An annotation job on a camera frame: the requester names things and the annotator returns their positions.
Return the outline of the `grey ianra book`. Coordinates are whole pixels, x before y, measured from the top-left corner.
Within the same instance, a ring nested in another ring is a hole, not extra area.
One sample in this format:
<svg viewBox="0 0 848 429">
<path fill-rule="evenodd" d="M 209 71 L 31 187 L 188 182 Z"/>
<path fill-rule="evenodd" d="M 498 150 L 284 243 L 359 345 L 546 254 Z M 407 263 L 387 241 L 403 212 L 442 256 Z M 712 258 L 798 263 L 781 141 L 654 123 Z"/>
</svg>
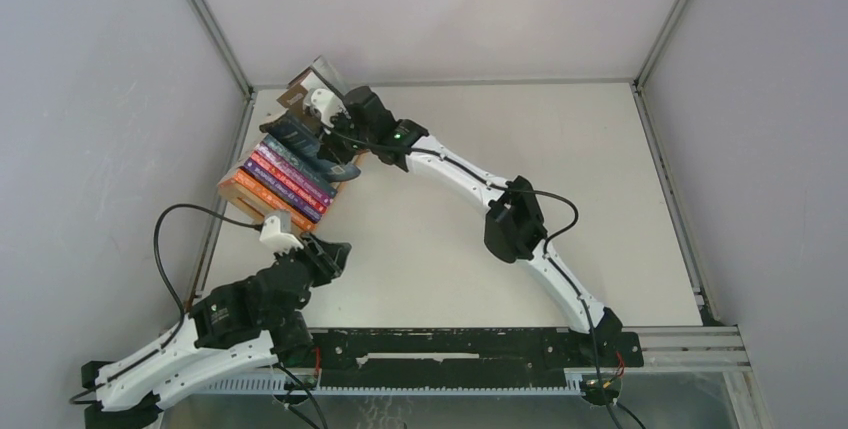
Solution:
<svg viewBox="0 0 848 429">
<path fill-rule="evenodd" d="M 329 89 L 340 95 L 348 92 L 349 86 L 344 78 L 323 55 L 313 60 L 311 68 Z"/>
</svg>

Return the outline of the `wooden book rack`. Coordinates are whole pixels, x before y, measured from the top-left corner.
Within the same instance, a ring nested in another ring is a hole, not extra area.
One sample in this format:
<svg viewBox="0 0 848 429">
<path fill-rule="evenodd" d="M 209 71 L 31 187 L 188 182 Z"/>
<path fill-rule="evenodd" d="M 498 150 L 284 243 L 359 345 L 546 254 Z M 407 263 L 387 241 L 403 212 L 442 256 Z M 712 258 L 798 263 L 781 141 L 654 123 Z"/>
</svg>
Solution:
<svg viewBox="0 0 848 429">
<path fill-rule="evenodd" d="M 218 191 L 256 221 L 284 210 L 297 229 L 312 231 L 345 184 L 328 180 L 299 154 L 264 139 L 236 161 L 218 183 Z"/>
</svg>

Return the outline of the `brown white Decorate book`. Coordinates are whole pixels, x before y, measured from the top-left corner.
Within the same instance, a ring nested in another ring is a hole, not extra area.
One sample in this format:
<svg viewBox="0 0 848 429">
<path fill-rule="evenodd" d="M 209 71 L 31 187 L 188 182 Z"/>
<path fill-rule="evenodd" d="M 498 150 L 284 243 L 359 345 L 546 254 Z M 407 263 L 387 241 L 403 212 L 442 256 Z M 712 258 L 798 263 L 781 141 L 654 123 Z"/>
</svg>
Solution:
<svg viewBox="0 0 848 429">
<path fill-rule="evenodd" d="M 323 87 L 323 81 L 315 72 L 312 69 L 306 69 L 290 82 L 288 88 L 277 98 L 277 102 L 298 119 L 309 121 L 305 101 L 310 91 Z"/>
</svg>

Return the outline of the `dark blue book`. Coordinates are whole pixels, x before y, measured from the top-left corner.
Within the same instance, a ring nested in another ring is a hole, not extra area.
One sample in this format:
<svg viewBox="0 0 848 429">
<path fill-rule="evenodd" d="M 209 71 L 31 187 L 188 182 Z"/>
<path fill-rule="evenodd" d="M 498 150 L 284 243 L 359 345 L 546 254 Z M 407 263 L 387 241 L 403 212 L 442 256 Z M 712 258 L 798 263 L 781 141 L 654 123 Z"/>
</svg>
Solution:
<svg viewBox="0 0 848 429">
<path fill-rule="evenodd" d="M 289 112 L 270 117 L 259 129 L 299 155 L 330 183 L 351 181 L 361 174 L 360 168 L 353 162 L 342 164 L 331 156 L 320 156 L 319 137 L 301 119 Z"/>
</svg>

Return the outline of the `purple white cartoon book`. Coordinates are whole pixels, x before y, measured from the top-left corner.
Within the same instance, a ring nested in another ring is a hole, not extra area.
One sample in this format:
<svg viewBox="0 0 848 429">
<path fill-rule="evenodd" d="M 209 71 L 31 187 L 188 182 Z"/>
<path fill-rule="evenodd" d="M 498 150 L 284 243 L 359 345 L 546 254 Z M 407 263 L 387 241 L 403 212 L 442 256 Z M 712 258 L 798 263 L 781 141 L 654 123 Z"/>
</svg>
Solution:
<svg viewBox="0 0 848 429">
<path fill-rule="evenodd" d="M 298 210 L 309 221 L 317 223 L 323 218 L 323 212 L 307 202 L 296 190 L 293 190 L 278 178 L 271 166 L 265 168 L 257 160 L 249 158 L 246 162 L 239 164 L 238 167 L 246 171 L 283 202 Z"/>
</svg>

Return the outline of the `red Treehouse book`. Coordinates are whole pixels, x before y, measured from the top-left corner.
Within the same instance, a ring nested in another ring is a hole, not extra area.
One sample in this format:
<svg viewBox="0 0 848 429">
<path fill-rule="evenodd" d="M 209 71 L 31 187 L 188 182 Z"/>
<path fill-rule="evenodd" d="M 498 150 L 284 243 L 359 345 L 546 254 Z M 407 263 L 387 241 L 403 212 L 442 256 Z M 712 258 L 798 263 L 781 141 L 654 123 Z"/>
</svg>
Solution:
<svg viewBox="0 0 848 429">
<path fill-rule="evenodd" d="M 296 181 L 292 180 L 285 173 L 276 168 L 260 153 L 254 152 L 251 154 L 250 158 L 254 160 L 263 169 L 265 169 L 267 172 L 272 174 L 282 184 L 287 186 L 293 193 L 297 194 L 304 202 L 308 203 L 318 213 L 324 214 L 326 212 L 327 207 L 325 205 L 323 205 L 318 199 L 314 198 L 306 189 L 299 186 Z"/>
</svg>

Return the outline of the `purple Treehouse book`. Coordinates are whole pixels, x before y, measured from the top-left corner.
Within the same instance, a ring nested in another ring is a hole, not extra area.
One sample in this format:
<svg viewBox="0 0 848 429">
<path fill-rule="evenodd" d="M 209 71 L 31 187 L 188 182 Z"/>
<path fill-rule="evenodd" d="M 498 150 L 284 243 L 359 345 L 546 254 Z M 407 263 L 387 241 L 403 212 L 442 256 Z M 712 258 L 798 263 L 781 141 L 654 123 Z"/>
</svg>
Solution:
<svg viewBox="0 0 848 429">
<path fill-rule="evenodd" d="M 261 153 L 268 161 L 276 168 L 285 173 L 289 178 L 296 181 L 299 186 L 306 189 L 314 198 L 318 199 L 323 205 L 329 207 L 333 199 L 329 199 L 319 189 L 316 189 L 313 184 L 305 178 L 297 168 L 290 165 L 284 158 L 273 151 L 268 145 L 263 142 L 256 144 L 253 147 L 255 152 Z"/>
</svg>

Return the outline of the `orange Treehouse book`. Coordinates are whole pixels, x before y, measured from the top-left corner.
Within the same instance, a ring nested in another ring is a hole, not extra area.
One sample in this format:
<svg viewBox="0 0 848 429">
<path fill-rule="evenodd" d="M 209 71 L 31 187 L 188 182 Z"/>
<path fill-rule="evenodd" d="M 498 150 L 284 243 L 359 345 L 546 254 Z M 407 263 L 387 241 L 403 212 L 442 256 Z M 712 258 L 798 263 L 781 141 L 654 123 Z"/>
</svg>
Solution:
<svg viewBox="0 0 848 429">
<path fill-rule="evenodd" d="M 316 227 L 316 223 L 309 221 L 298 210 L 283 202 L 243 169 L 229 171 L 217 187 L 222 197 L 257 222 L 271 212 L 285 210 L 291 214 L 292 224 L 301 231 L 312 232 Z"/>
</svg>

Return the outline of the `dark floral book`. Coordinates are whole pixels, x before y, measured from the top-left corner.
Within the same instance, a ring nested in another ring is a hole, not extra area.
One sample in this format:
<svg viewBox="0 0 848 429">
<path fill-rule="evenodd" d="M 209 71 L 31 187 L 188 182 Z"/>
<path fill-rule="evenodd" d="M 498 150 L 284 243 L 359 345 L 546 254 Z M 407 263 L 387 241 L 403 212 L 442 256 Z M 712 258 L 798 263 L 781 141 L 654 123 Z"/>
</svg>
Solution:
<svg viewBox="0 0 848 429">
<path fill-rule="evenodd" d="M 298 171 L 307 178 L 316 189 L 319 189 L 329 199 L 334 199 L 337 195 L 337 190 L 329 182 L 321 177 L 319 172 L 313 169 L 306 163 L 306 160 L 301 156 L 286 148 L 282 143 L 278 142 L 271 135 L 264 135 L 261 139 L 263 143 L 268 145 L 273 151 L 284 158 L 290 165 L 297 168 Z"/>
</svg>

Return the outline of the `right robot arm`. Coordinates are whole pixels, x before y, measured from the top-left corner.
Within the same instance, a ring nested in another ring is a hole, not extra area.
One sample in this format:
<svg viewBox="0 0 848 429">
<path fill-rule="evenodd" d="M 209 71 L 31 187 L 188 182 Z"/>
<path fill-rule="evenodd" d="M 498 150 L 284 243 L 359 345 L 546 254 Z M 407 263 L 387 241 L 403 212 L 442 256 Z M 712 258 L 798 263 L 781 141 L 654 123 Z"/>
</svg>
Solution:
<svg viewBox="0 0 848 429">
<path fill-rule="evenodd" d="M 448 149 L 420 124 L 397 119 L 368 86 L 339 96 L 313 90 L 307 111 L 322 130 L 322 146 L 344 161 L 367 150 L 382 163 L 429 177 L 464 196 L 484 219 L 483 243 L 498 260 L 528 268 L 547 287 L 578 340 L 579 355 L 592 365 L 605 364 L 618 349 L 623 324 L 567 267 L 552 245 L 540 197 L 548 191 L 522 176 L 491 174 Z"/>
</svg>

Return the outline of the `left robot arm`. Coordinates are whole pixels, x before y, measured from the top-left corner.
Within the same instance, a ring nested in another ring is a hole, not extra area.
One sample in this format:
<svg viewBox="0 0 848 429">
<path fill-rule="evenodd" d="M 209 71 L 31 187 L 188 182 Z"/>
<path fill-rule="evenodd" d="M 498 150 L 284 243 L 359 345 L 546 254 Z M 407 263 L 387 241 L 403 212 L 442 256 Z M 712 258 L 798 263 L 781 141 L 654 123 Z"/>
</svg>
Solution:
<svg viewBox="0 0 848 429">
<path fill-rule="evenodd" d="M 257 232 L 273 263 L 191 308 L 180 305 L 176 324 L 133 354 L 84 364 L 84 389 L 69 402 L 83 406 L 85 427 L 146 428 L 228 376 L 311 361 L 315 343 L 302 311 L 313 289 L 342 275 L 351 244 L 295 233 L 284 210 L 232 223 Z"/>
</svg>

